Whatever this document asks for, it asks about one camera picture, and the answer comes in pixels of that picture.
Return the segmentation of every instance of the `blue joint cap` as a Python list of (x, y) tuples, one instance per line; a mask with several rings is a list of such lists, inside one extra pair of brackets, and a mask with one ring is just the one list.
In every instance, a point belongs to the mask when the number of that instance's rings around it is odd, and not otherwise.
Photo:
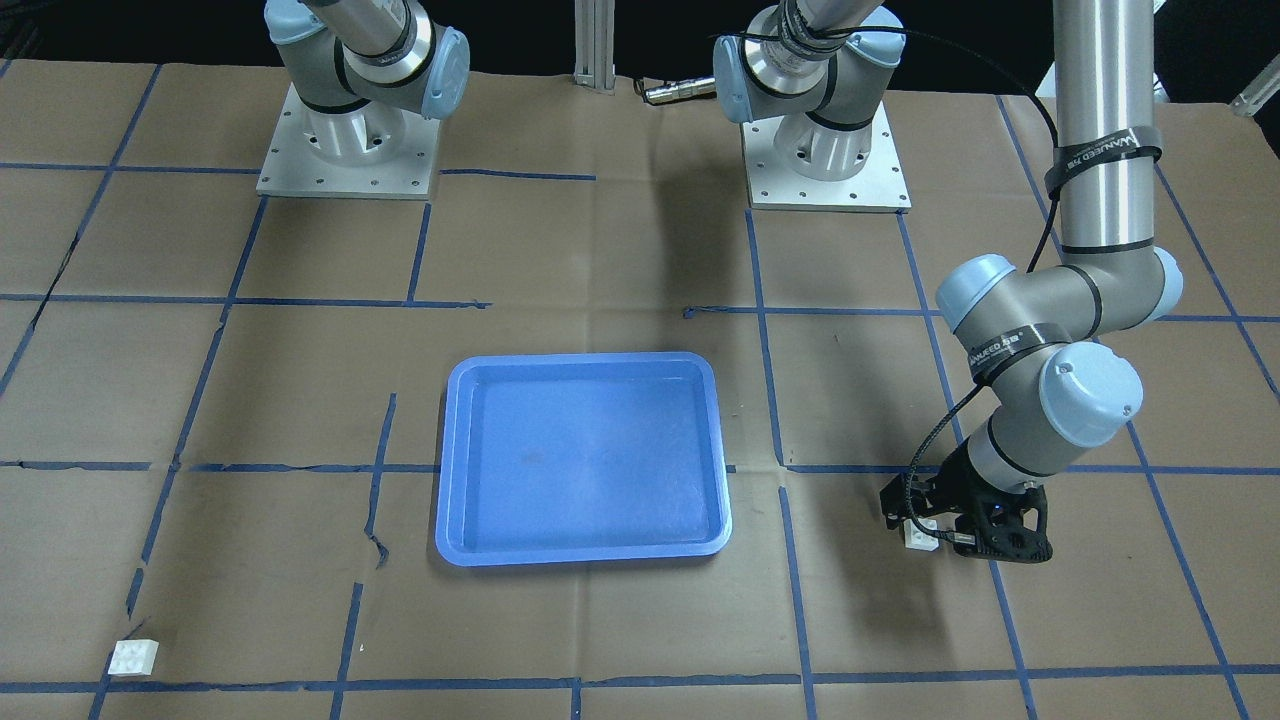
[(443, 120), (458, 109), (462, 94), (467, 90), (467, 77), (471, 73), (471, 44), (467, 36), (444, 28), (438, 38), (435, 58), (426, 77), (426, 92), (422, 95), (422, 117)]
[(1160, 291), (1160, 301), (1156, 302), (1156, 309), (1151, 311), (1151, 315), (1147, 315), (1146, 320), (1138, 323), (1138, 325), (1146, 325), (1152, 320), (1164, 318), (1183, 297), (1183, 272), (1178, 269), (1178, 260), (1174, 260), (1174, 256), (1165, 251), (1164, 247), (1156, 249), (1156, 258), (1160, 258), (1160, 265), (1165, 269), (1165, 287)]
[(751, 115), (751, 96), (748, 91), (746, 67), (742, 64), (742, 38), (722, 36), (716, 38), (712, 53), (712, 69), (716, 73), (716, 97), (731, 123), (749, 123)]
[(1098, 447), (1142, 409), (1142, 379), (1110, 347), (1073, 342), (1041, 368), (1039, 397), (1057, 434), (1076, 447)]
[(1014, 264), (1002, 255), (979, 255), (951, 270), (947, 279), (938, 286), (938, 292), (933, 295), (951, 332), (960, 327), (969, 311), (996, 287), (996, 283), (1012, 272)]
[[(884, 6), (879, 6), (861, 24), (868, 27), (902, 27), (902, 20), (897, 19), (897, 15), (888, 12)], [(906, 36), (896, 32), (855, 32), (849, 36), (845, 45), (873, 64), (882, 68), (896, 68), (902, 61), (902, 49), (906, 47)]]
[(320, 18), (311, 14), (298, 0), (266, 0), (262, 8), (271, 42), (289, 45), (306, 40), (325, 28)]

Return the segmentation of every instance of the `white block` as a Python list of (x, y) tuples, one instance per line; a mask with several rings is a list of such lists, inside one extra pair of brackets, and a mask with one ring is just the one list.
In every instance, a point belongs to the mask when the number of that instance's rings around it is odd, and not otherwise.
[[(938, 521), (933, 518), (920, 518), (920, 524), (931, 530), (938, 529)], [(910, 518), (902, 523), (902, 539), (906, 541), (906, 547), (911, 550), (934, 551), (938, 548), (938, 538), (922, 533)]]
[(111, 653), (111, 665), (106, 674), (113, 678), (138, 678), (151, 674), (156, 664), (156, 651), (160, 643), (155, 641), (119, 641)]

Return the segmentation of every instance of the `metal base plate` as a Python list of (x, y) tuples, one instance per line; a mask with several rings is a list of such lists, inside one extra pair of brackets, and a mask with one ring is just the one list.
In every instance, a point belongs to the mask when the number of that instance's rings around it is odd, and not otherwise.
[(769, 118), (742, 126), (751, 208), (846, 213), (897, 213), (911, 208), (883, 104), (872, 120), (876, 133), (872, 152), (863, 170), (846, 181), (815, 181), (792, 170), (773, 149), (773, 135), (781, 124), (782, 118)]
[(311, 149), (303, 132), (302, 100), (289, 86), (257, 193), (282, 197), (429, 200), (435, 178), (440, 120), (406, 113), (404, 141), (372, 165), (334, 165)]

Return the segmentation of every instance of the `black background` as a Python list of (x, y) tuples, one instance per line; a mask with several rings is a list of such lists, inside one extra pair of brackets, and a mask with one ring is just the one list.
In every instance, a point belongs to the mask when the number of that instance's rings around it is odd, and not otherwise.
[[(742, 29), (768, 0), (617, 0), (621, 76), (710, 74), (712, 38)], [(472, 68), (506, 74), (573, 69), (572, 0), (430, 0), (434, 19), (467, 33)], [(1052, 63), (1050, 0), (888, 0), (909, 28), (955, 40), (1034, 88)], [(261, 0), (0, 0), (9, 54), (50, 60), (279, 65)], [(1229, 102), (1280, 53), (1280, 0), (1169, 0), (1156, 15), (1156, 72), (1174, 101)], [(954, 50), (909, 40), (891, 87), (1012, 92)], [(1280, 154), (1280, 99), (1256, 117)]]

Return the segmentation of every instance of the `blue tray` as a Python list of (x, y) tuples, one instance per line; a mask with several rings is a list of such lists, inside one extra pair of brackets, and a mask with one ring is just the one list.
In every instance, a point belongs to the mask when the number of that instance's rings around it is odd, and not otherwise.
[(698, 355), (472, 357), (449, 375), (435, 524), (449, 562), (712, 555), (731, 529)]

